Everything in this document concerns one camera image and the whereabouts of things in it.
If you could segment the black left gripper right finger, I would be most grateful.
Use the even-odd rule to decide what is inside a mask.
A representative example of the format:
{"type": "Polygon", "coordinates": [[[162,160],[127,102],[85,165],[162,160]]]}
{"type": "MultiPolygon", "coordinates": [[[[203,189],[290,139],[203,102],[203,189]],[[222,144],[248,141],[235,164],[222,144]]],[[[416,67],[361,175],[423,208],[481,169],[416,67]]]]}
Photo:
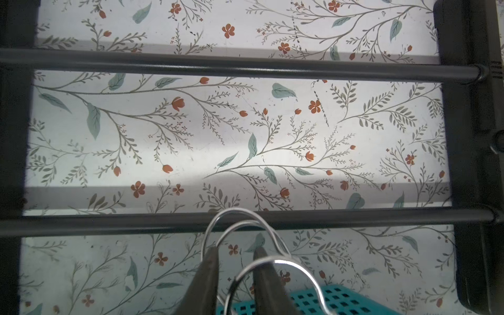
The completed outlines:
{"type": "Polygon", "coordinates": [[[252,270],[256,314],[299,314],[274,268],[273,258],[283,259],[283,257],[267,255],[263,247],[259,247],[254,251],[253,262],[265,258],[270,259],[270,262],[266,262],[252,270]]]}

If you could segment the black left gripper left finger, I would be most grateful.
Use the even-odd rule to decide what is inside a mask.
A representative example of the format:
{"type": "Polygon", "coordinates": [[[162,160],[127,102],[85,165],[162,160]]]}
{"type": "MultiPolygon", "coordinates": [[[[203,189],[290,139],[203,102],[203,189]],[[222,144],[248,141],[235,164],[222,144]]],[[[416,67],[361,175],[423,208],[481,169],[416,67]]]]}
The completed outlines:
{"type": "Polygon", "coordinates": [[[219,283],[219,250],[208,249],[174,314],[214,315],[219,283]]]}

